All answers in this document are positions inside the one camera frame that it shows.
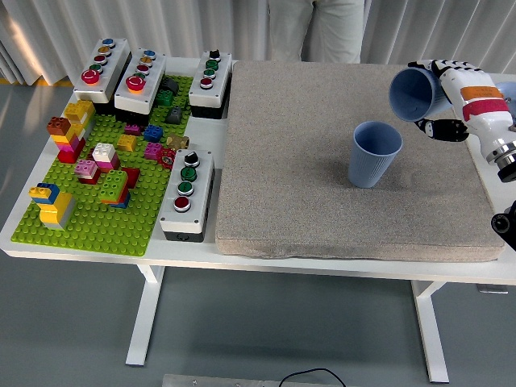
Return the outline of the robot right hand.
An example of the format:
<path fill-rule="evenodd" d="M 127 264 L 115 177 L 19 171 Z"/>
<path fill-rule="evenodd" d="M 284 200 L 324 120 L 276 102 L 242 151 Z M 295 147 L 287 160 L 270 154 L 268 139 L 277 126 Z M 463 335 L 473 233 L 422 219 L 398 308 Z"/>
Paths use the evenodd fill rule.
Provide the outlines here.
<path fill-rule="evenodd" d="M 489 162 L 502 150 L 515 147 L 513 119 L 491 76 L 473 64 L 456 60 L 418 60 L 410 67 L 425 69 L 437 76 L 456 117 L 478 137 L 481 155 Z"/>

